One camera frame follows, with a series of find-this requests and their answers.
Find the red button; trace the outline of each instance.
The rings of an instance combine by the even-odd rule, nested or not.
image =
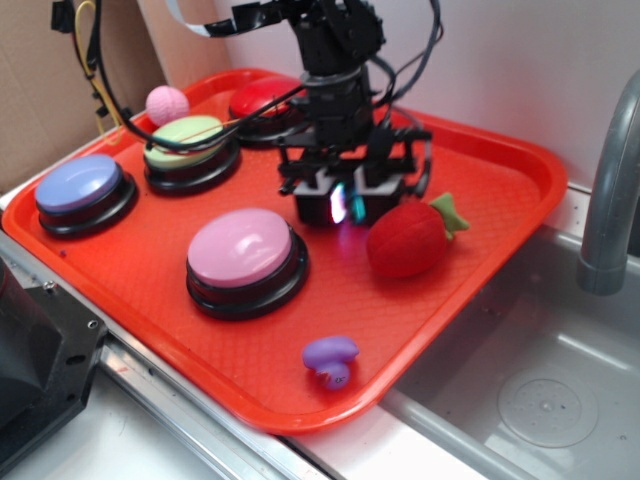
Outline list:
[[[234,117],[244,118],[274,99],[300,86],[300,84],[301,82],[297,78],[282,76],[256,80],[233,94],[229,102],[229,110]],[[273,117],[287,110],[289,110],[289,105],[282,103],[275,108],[267,110],[262,116]]]

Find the orange plastic tray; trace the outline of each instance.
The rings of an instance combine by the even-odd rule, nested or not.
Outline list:
[[[186,90],[193,113],[227,118],[233,91],[271,75],[236,70]],[[135,177],[140,199],[111,229],[79,240],[49,237],[38,223],[34,190],[9,205],[3,227],[108,315],[246,422],[276,434],[337,425],[374,405],[471,297],[561,200],[567,178],[548,151],[424,115],[434,133],[433,176],[425,201],[453,193],[471,229],[445,258],[414,278],[375,276],[365,254],[367,228],[300,224],[291,197],[277,194],[275,151],[243,150],[239,171],[208,192],[183,198],[152,193],[142,144],[126,134],[78,155],[112,155]],[[152,130],[146,117],[138,124]],[[185,287],[186,252],[219,214],[260,206],[281,214],[304,238],[311,273],[287,305],[259,319],[226,322],[200,313]],[[304,346],[348,335],[360,348],[342,390],[318,386],[302,364]]]

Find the pink yarn ball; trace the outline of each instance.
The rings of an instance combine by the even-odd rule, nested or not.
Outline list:
[[[162,85],[147,95],[147,115],[158,127],[189,115],[189,100],[177,88]]]

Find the sink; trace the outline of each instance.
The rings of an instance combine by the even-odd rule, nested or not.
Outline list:
[[[635,479],[640,262],[609,297],[575,281],[575,237],[541,228],[382,405],[491,479]]]

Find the gray faucet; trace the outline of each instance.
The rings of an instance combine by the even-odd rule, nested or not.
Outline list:
[[[640,256],[639,194],[640,71],[622,92],[602,149],[578,261],[583,290],[612,295],[622,288],[627,253]]]

